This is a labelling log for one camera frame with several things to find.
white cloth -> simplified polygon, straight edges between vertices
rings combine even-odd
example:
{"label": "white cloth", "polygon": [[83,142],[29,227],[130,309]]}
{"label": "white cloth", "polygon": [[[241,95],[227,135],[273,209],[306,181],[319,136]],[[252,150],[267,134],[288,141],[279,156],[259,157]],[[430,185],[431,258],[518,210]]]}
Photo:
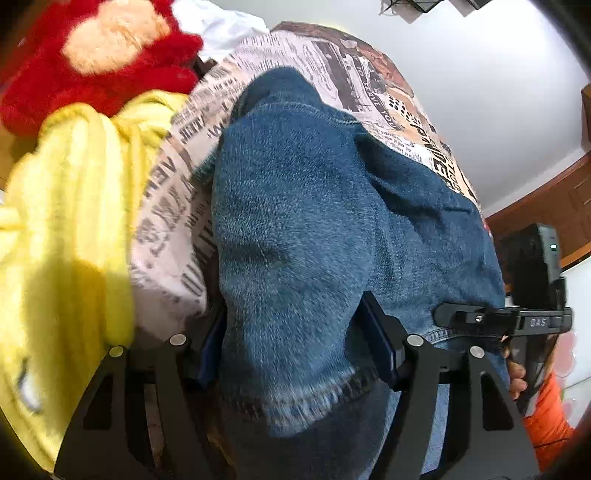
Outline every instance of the white cloth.
{"label": "white cloth", "polygon": [[224,10],[207,0],[175,0],[173,15],[183,32],[201,35],[203,61],[220,62],[245,38],[269,33],[262,18]]}

denim jacket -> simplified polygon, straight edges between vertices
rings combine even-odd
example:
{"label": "denim jacket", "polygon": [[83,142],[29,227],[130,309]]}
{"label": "denim jacket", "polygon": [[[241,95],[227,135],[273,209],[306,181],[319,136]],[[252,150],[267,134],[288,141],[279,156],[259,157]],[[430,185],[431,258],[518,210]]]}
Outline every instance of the denim jacket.
{"label": "denim jacket", "polygon": [[[364,290],[441,348],[498,340],[437,328],[444,301],[504,304],[477,207],[320,100],[299,73],[272,70],[238,100],[200,171],[215,168],[213,233],[228,305],[219,390],[238,479],[366,479],[398,395],[376,376],[351,324]],[[424,471],[438,464],[440,386]]]}

newspaper print fabric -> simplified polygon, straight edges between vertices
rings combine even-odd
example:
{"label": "newspaper print fabric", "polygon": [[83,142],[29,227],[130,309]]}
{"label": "newspaper print fabric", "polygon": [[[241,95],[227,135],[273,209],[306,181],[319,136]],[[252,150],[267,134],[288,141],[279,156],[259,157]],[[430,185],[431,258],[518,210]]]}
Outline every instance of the newspaper print fabric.
{"label": "newspaper print fabric", "polygon": [[257,76],[297,69],[326,104],[350,113],[377,139],[476,196],[392,61],[369,44],[318,25],[282,23],[246,39],[212,68],[172,119],[147,182],[130,270],[137,325],[160,339],[207,310],[208,264],[216,261],[210,192],[191,174],[216,148],[232,108]]}

yellow towel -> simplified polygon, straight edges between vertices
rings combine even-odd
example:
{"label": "yellow towel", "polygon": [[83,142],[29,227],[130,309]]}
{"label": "yellow towel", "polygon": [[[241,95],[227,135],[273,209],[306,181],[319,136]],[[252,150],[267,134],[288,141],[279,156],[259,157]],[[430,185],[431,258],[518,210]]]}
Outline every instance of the yellow towel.
{"label": "yellow towel", "polygon": [[109,345],[133,339],[129,240],[156,150],[185,98],[148,92],[112,119],[83,103],[61,108],[8,181],[0,407],[48,471]]}

black cable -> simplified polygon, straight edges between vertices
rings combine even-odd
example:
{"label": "black cable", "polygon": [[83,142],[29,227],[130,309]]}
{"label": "black cable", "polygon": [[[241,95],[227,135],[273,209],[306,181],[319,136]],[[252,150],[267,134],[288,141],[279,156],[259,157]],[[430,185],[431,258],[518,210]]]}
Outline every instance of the black cable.
{"label": "black cable", "polygon": [[547,446],[553,445],[558,442],[565,442],[566,440],[570,440],[570,437],[566,437],[566,438],[559,439],[559,440],[554,440],[553,442],[542,443],[542,445],[534,445],[534,448],[547,447]]}

